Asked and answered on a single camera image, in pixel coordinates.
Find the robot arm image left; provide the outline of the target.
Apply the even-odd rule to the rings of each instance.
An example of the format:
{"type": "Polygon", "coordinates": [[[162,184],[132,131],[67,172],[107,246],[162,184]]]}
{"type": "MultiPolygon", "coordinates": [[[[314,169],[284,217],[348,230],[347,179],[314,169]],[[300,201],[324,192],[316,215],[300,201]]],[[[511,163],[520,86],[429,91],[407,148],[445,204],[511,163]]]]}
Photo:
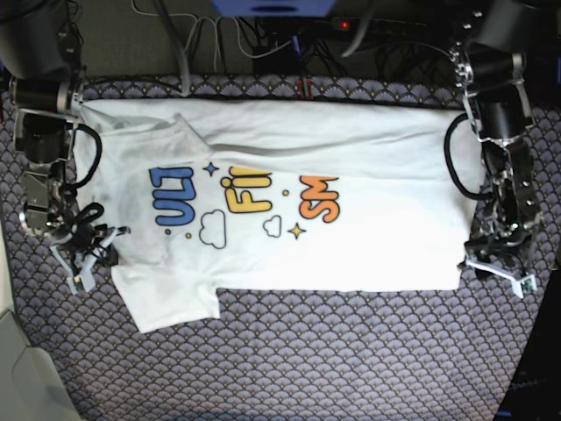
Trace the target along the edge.
{"type": "Polygon", "coordinates": [[[96,263],[116,265],[112,243],[125,230],[99,224],[101,204],[77,204],[79,189],[97,170],[103,145],[99,134],[79,120],[85,68],[70,3],[3,1],[1,62],[17,111],[14,147],[27,160],[22,226],[50,239],[55,251],[64,251],[71,275],[96,263]],[[82,179],[69,182],[67,164],[80,133],[93,141],[94,159],[82,179]]]}

